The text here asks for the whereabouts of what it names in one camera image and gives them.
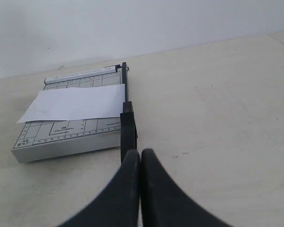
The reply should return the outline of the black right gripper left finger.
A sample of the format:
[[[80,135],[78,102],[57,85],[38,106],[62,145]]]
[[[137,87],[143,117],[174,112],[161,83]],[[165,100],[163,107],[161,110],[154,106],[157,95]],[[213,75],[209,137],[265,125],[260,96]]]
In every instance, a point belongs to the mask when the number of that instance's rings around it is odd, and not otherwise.
[[[140,155],[129,150],[114,177],[84,209],[61,227],[136,227],[139,213]]]

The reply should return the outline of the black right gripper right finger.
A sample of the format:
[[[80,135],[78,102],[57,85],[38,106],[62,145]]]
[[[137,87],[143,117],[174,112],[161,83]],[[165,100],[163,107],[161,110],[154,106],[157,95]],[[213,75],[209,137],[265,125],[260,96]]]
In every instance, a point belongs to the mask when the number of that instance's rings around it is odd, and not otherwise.
[[[216,227],[218,219],[172,180],[154,151],[142,152],[142,221],[145,227]]]

